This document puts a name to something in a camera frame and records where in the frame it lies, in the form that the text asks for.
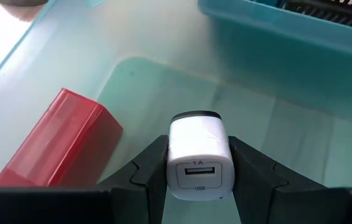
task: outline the clear plastic box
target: clear plastic box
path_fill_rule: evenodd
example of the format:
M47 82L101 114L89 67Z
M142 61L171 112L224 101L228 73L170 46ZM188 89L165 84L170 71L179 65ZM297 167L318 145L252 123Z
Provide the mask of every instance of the clear plastic box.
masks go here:
M329 187L352 186L352 28L233 2L252 14L213 11L215 0L201 10L223 19L197 1L50 1L0 66L0 171L68 88L124 128L102 178L167 134L173 115L214 110L229 135ZM239 218L232 197L168 195L163 222Z

